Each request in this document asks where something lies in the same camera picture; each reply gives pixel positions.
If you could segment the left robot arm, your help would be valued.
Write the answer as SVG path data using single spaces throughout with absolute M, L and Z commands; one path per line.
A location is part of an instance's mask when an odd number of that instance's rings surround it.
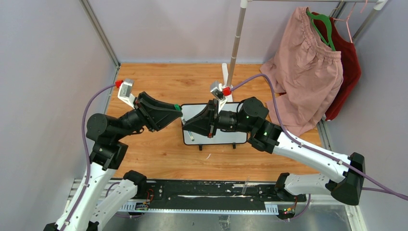
M 145 129 L 160 131 L 182 117 L 182 112 L 174 104 L 157 101 L 145 92 L 132 104 L 133 110 L 119 118 L 100 113 L 89 117 L 86 138 L 94 141 L 94 146 L 87 171 L 68 208 L 55 223 L 45 226 L 46 231 L 101 231 L 129 199 L 145 197 L 148 191 L 146 176 L 131 170 L 105 199 L 100 200 L 127 152 L 128 145 L 120 140 L 141 134 Z

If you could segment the white whiteboard black frame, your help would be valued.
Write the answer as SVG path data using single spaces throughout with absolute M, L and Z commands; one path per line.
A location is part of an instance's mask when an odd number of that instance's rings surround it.
M 183 113 L 183 119 L 185 121 L 191 119 L 196 114 L 201 112 L 205 106 L 206 103 L 182 104 L 180 108 Z M 198 146 L 200 151 L 203 149 L 204 145 L 230 144 L 232 145 L 233 149 L 235 149 L 237 144 L 247 142 L 247 134 L 243 132 L 223 132 L 218 129 L 213 138 L 208 138 L 194 132 L 189 133 L 185 130 L 182 130 L 182 132 L 184 144 Z

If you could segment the green marker cap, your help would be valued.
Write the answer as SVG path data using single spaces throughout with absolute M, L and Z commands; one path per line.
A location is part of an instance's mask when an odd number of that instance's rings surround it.
M 175 104 L 174 107 L 175 107 L 175 109 L 176 109 L 177 111 L 180 111 L 180 112 L 181 112 L 181 107 L 180 107 L 178 104 Z

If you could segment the green whiteboard marker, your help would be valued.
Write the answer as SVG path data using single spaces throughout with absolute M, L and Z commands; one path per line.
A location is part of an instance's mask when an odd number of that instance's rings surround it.
M 182 122 L 183 125 L 185 125 L 185 123 L 186 123 L 186 120 L 184 119 L 183 116 L 181 117 L 181 122 Z M 195 139 L 194 139 L 192 133 L 191 133 L 190 131 L 187 131 L 187 133 L 188 133 L 188 135 L 189 135 L 189 137 L 190 137 L 190 140 L 191 140 L 191 141 L 195 141 Z

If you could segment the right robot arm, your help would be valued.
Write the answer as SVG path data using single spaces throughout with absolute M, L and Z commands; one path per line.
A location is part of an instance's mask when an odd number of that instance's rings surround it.
M 284 131 L 267 121 L 269 110 L 255 97 L 240 104 L 237 112 L 220 111 L 217 100 L 210 100 L 182 128 L 208 138 L 217 130 L 247 133 L 248 143 L 256 150 L 285 156 L 318 171 L 311 175 L 280 174 L 275 195 L 281 201 L 300 194 L 321 194 L 346 205 L 359 204 L 365 172 L 363 155 L 331 152 Z

